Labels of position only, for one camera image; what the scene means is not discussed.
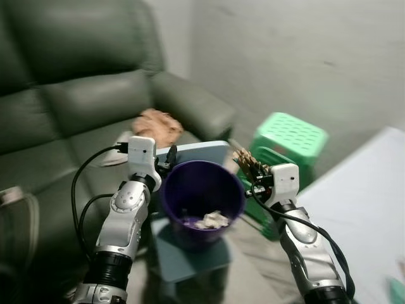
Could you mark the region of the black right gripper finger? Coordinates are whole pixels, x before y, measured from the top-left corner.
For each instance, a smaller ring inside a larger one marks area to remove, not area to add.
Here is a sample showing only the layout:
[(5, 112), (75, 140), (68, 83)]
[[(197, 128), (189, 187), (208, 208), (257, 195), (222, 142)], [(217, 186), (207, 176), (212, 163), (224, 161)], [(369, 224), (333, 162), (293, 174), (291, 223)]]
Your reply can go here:
[(249, 179), (258, 179), (258, 177), (269, 174), (269, 168), (256, 160), (252, 154), (245, 154), (245, 174)]
[(237, 162), (240, 171), (245, 175), (246, 179), (251, 184), (258, 184), (259, 177), (261, 177), (261, 164), (254, 158), (237, 158)]

